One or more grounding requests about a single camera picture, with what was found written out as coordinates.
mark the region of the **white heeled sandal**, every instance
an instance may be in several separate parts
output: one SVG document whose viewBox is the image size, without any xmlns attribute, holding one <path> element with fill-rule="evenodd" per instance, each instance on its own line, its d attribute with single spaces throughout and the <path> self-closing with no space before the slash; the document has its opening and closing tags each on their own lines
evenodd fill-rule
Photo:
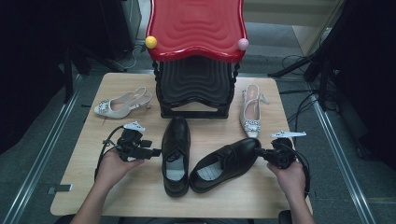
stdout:
<svg viewBox="0 0 396 224">
<path fill-rule="evenodd" d="M 130 91 L 117 99 L 104 100 L 94 109 L 98 115 L 113 119 L 121 119 L 129 115 L 132 110 L 145 106 L 151 108 L 149 102 L 152 99 L 151 92 L 146 87 L 139 87 L 135 91 Z"/>
<path fill-rule="evenodd" d="M 257 138 L 262 126 L 260 122 L 262 118 L 260 101 L 268 105 L 270 102 L 263 93 L 259 92 L 259 87 L 256 85 L 248 85 L 242 91 L 242 98 L 244 99 L 244 103 L 242 104 L 239 120 L 247 136 Z"/>
</svg>

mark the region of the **person's left hand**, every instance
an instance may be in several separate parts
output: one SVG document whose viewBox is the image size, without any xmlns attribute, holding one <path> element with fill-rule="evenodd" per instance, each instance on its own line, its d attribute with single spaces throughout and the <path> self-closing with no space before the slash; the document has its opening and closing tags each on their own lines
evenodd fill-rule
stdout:
<svg viewBox="0 0 396 224">
<path fill-rule="evenodd" d="M 112 148 L 103 157 L 99 167 L 95 184 L 112 189 L 122 178 L 136 166 L 143 164 L 144 160 L 123 161 L 119 152 Z"/>
</svg>

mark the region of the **red tray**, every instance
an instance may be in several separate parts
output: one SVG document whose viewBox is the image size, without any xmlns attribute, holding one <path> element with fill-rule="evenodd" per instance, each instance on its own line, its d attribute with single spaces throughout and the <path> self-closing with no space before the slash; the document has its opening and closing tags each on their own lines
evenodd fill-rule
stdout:
<svg viewBox="0 0 396 224">
<path fill-rule="evenodd" d="M 169 62 L 192 55 L 240 62 L 247 39 L 243 0 L 151 0 L 147 36 L 157 40 L 152 60 Z"/>
</svg>

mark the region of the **pink ball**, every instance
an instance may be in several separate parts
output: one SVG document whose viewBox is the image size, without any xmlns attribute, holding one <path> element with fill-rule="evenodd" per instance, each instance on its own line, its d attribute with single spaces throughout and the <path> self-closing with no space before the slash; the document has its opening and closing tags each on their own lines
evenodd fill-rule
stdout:
<svg viewBox="0 0 396 224">
<path fill-rule="evenodd" d="M 238 48 L 240 50 L 247 50 L 248 40 L 246 38 L 241 38 L 240 40 L 238 40 Z"/>
</svg>

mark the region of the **forearm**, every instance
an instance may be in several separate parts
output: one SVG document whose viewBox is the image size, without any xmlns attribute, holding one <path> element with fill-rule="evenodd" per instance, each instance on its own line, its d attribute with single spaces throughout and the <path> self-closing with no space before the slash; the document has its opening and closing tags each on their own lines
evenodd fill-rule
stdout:
<svg viewBox="0 0 396 224">
<path fill-rule="evenodd" d="M 291 219 L 293 224 L 311 224 L 315 223 L 314 218 L 306 204 L 304 196 L 292 195 L 286 196 L 290 205 Z"/>
<path fill-rule="evenodd" d="M 103 188 L 100 185 L 93 185 L 71 223 L 99 223 L 109 191 L 110 189 L 108 188 Z"/>
</svg>

